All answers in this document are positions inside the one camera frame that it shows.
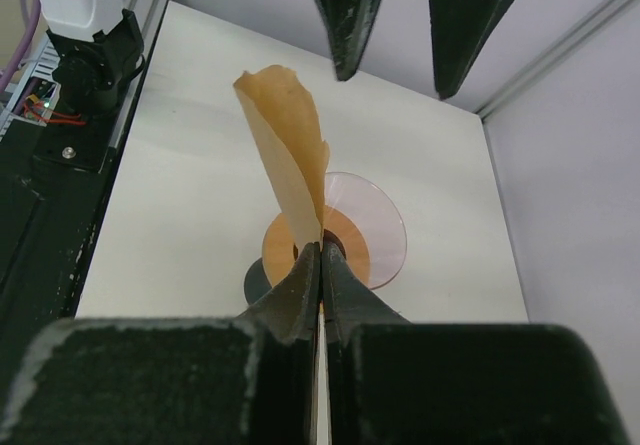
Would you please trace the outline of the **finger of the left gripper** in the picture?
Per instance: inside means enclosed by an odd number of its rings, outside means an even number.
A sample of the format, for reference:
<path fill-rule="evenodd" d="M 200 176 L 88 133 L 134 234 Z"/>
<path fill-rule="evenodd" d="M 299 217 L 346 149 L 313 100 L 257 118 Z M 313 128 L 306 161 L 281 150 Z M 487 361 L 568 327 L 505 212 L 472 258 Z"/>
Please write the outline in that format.
<path fill-rule="evenodd" d="M 434 85 L 456 95 L 490 35 L 515 0 L 429 0 Z"/>
<path fill-rule="evenodd" d="M 336 79 L 358 71 L 382 0 L 314 0 L 329 44 Z"/>

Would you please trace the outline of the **brown paper coffee filter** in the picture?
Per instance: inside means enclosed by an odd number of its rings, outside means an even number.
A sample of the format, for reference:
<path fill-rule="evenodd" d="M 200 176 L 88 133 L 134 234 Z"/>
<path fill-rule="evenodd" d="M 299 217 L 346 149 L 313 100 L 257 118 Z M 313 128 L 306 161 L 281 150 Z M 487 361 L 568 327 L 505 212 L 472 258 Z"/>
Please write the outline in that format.
<path fill-rule="evenodd" d="M 311 93 L 281 65 L 245 71 L 233 89 L 294 243 L 321 242 L 330 149 Z"/>

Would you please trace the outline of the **wooden dripper ring holder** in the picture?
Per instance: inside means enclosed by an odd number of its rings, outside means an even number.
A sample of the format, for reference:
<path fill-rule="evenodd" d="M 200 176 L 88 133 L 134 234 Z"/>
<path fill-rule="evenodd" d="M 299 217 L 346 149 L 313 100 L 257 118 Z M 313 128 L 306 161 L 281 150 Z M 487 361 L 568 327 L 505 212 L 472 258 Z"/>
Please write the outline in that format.
<path fill-rule="evenodd" d="M 325 211 L 329 216 L 319 250 L 322 251 L 328 243 L 334 243 L 352 274 L 368 289 L 374 289 L 375 285 L 371 283 L 372 252 L 364 233 L 344 212 L 332 207 L 326 207 Z M 283 214 L 279 214 L 267 228 L 261 251 L 266 280 L 271 288 L 275 288 L 294 268 L 299 254 L 293 233 Z"/>

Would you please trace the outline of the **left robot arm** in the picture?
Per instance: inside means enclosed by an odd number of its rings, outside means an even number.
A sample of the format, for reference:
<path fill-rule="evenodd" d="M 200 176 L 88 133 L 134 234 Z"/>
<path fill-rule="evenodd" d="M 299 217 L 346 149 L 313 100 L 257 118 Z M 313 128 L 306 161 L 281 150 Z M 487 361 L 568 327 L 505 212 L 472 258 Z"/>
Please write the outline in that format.
<path fill-rule="evenodd" d="M 429 0 L 436 93 L 458 93 L 488 38 L 515 0 Z M 358 71 L 382 0 L 314 0 L 337 80 Z M 141 72 L 144 40 L 124 0 L 40 0 L 60 58 L 53 77 L 68 107 L 83 114 L 115 109 Z"/>

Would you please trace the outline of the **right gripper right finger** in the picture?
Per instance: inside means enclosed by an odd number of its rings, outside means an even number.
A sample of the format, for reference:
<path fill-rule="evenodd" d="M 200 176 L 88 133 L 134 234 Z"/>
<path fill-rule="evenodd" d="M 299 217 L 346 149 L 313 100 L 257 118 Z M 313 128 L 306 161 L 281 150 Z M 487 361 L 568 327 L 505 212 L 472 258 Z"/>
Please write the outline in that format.
<path fill-rule="evenodd" d="M 412 323 L 322 252 L 333 444 L 626 444 L 589 347 L 557 325 Z"/>

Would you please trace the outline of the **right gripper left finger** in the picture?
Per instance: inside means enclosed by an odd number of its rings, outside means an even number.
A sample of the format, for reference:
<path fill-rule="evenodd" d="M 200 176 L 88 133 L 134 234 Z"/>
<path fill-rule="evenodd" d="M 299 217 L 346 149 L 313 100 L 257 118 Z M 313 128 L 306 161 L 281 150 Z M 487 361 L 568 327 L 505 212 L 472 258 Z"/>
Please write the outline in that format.
<path fill-rule="evenodd" d="M 313 444 L 320 249 L 233 318 L 64 319 L 27 348 L 5 444 Z"/>

